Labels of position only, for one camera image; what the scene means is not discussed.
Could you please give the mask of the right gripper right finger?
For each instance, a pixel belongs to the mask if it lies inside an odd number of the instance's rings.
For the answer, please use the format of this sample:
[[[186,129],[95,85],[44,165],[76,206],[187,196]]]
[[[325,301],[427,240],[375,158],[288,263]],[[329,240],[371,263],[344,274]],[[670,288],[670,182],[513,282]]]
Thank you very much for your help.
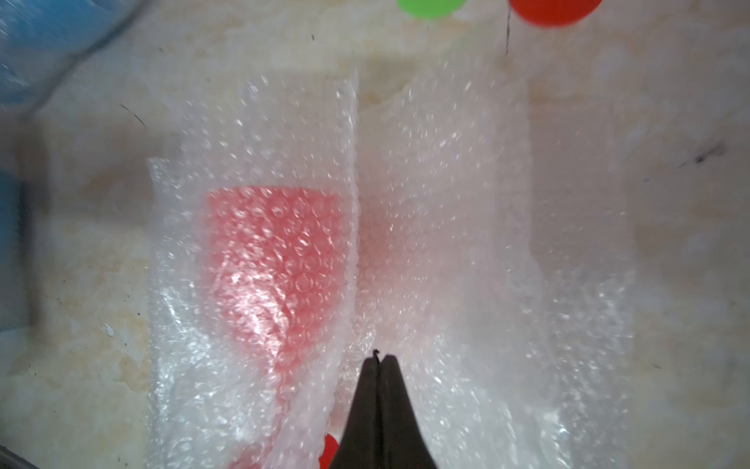
[[[383,468],[430,468],[437,465],[422,438],[395,356],[380,363],[379,404]]]

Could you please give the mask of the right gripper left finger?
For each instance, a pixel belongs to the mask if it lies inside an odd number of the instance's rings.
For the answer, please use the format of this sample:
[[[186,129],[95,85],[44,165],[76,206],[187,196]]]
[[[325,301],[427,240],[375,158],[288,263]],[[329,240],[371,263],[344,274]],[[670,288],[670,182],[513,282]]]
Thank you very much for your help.
[[[380,361],[377,354],[367,358],[359,373],[342,440],[331,469],[376,469],[381,467],[382,425],[378,404]]]

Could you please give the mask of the red glass bundle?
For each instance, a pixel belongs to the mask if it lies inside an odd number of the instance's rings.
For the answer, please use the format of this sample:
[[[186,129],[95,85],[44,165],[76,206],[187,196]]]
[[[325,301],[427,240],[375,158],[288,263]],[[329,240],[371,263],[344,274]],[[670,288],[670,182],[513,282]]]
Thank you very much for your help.
[[[354,312],[357,76],[253,74],[150,161],[148,468],[316,468]]]

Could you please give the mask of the green glass bundle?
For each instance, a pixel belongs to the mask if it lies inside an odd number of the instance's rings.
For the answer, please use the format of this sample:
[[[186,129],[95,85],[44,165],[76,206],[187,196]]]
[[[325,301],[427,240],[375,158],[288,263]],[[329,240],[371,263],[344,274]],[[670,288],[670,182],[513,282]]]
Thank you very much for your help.
[[[420,20],[436,20],[459,11],[465,0],[396,0],[400,11]]]

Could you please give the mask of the red plastic wine glass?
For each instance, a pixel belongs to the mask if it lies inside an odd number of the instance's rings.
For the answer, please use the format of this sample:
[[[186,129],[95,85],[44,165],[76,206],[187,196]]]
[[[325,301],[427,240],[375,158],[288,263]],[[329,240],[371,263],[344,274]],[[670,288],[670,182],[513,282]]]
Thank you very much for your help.
[[[521,19],[537,27],[567,27],[591,15],[602,0],[510,0]]]

